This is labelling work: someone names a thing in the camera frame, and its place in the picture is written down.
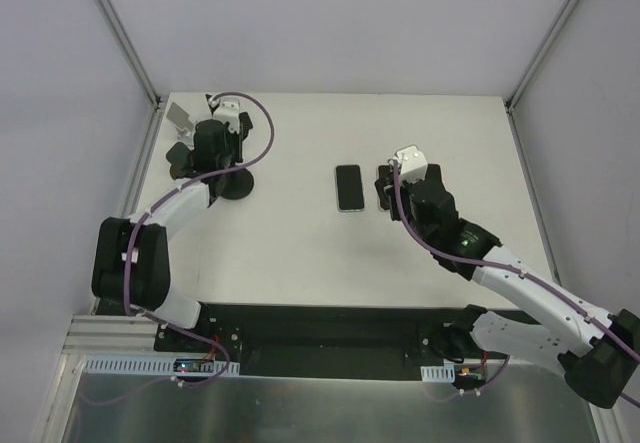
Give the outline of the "phone with cream case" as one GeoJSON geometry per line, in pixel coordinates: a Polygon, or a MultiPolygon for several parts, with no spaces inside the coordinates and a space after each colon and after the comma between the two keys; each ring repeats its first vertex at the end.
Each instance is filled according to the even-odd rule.
{"type": "Polygon", "coordinates": [[[374,186],[380,209],[392,214],[394,208],[393,173],[388,164],[377,167],[377,179],[374,186]]]}

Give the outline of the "phone with clear blue case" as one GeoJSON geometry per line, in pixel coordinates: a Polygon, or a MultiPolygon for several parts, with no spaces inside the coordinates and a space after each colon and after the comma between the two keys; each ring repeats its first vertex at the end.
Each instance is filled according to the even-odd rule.
{"type": "Polygon", "coordinates": [[[337,205],[340,212],[361,212],[365,209],[362,174],[359,165],[338,165],[335,168],[337,205]]]}

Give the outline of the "phone with pink case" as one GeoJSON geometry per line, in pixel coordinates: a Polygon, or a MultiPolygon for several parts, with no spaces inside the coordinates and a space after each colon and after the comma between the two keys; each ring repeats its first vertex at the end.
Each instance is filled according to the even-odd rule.
{"type": "Polygon", "coordinates": [[[425,179],[433,180],[433,181],[441,181],[442,180],[441,166],[439,164],[429,164],[427,166],[425,179]]]}

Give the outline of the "black round base clamp stand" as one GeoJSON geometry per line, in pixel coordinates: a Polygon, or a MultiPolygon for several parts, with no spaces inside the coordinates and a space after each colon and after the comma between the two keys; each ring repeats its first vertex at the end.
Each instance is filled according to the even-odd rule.
{"type": "Polygon", "coordinates": [[[246,169],[230,172],[221,177],[219,196],[230,201],[246,198],[254,189],[255,180],[252,173],[246,169]]]}

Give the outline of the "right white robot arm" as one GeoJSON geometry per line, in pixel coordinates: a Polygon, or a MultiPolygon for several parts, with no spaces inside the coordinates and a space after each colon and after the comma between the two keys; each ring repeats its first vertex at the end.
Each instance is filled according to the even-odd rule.
{"type": "Polygon", "coordinates": [[[477,305],[431,337],[441,358],[462,362],[479,351],[521,358],[560,376],[582,399],[609,409],[639,368],[639,318],[591,304],[529,268],[501,240],[462,218],[437,164],[379,166],[375,190],[392,220],[447,271],[513,303],[533,323],[477,305]]]}

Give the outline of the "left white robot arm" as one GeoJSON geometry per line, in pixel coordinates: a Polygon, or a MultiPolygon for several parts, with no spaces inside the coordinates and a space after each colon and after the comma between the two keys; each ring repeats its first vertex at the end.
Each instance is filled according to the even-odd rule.
{"type": "Polygon", "coordinates": [[[227,100],[212,117],[195,124],[192,143],[175,143],[166,153],[176,195],[151,211],[135,238],[129,277],[130,305],[178,326],[176,338],[188,351],[204,350],[211,340],[204,304],[182,294],[171,283],[169,240],[217,199],[242,199],[254,179],[246,169],[205,178],[182,188],[187,181],[242,163],[243,143],[253,128],[236,100],[227,100]]]}

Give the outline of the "black folding phone stand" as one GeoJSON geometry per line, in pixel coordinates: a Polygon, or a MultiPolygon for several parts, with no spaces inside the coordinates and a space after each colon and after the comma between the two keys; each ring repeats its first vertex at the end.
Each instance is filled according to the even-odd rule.
{"type": "Polygon", "coordinates": [[[206,103],[209,108],[209,111],[211,112],[211,114],[214,114],[220,105],[220,101],[214,95],[211,95],[211,94],[206,94],[205,99],[206,99],[206,103]]]}

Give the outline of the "round wooden base phone stand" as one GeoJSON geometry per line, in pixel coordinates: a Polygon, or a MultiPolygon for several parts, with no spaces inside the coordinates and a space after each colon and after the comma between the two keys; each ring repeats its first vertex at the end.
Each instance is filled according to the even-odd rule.
{"type": "Polygon", "coordinates": [[[193,178],[192,150],[184,143],[175,143],[166,153],[165,158],[170,165],[169,175],[173,180],[193,178]]]}

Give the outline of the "silver metal phone stand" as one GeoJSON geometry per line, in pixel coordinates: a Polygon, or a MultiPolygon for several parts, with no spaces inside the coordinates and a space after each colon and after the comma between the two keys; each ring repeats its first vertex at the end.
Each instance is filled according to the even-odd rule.
{"type": "Polygon", "coordinates": [[[177,103],[172,103],[165,114],[168,121],[176,130],[177,138],[183,142],[190,141],[193,137],[195,124],[189,114],[177,103]]]}

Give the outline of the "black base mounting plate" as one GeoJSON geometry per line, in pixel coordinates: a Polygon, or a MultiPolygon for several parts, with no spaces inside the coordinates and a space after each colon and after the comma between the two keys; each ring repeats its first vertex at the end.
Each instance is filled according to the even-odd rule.
{"type": "Polygon", "coordinates": [[[461,309],[213,304],[204,332],[243,376],[417,381],[445,356],[483,352],[461,331],[461,309]]]}

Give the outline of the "left aluminium frame post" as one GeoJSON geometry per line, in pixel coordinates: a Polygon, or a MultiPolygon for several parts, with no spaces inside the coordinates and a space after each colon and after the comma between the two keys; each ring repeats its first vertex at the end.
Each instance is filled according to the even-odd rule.
{"type": "Polygon", "coordinates": [[[112,0],[94,0],[94,2],[146,99],[154,109],[157,109],[161,102],[161,95],[152,83],[115,5],[112,0]]]}

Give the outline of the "aluminium frame post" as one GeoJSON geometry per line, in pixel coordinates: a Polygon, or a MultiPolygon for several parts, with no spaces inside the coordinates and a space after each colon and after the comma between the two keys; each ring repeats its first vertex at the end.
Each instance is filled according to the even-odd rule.
{"type": "Polygon", "coordinates": [[[559,41],[571,18],[578,10],[583,0],[564,0],[556,12],[551,24],[545,31],[542,39],[537,45],[532,57],[528,61],[525,69],[514,89],[504,100],[506,112],[513,114],[524,94],[532,84],[537,73],[542,68],[545,60],[551,54],[554,46],[559,41]]]}
{"type": "Polygon", "coordinates": [[[161,102],[161,95],[152,83],[115,5],[112,0],[94,0],[94,2],[146,99],[154,109],[157,109],[161,102]]]}

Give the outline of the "right aluminium frame post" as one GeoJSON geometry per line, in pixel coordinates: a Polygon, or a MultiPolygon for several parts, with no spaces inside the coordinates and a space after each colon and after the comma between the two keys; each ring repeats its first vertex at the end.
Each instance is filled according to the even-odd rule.
{"type": "Polygon", "coordinates": [[[578,10],[583,0],[564,0],[556,12],[551,24],[545,31],[542,39],[537,45],[532,57],[528,61],[525,69],[514,89],[504,100],[506,112],[513,114],[524,94],[532,84],[537,73],[542,68],[545,60],[551,54],[554,46],[559,41],[571,18],[578,10]]]}

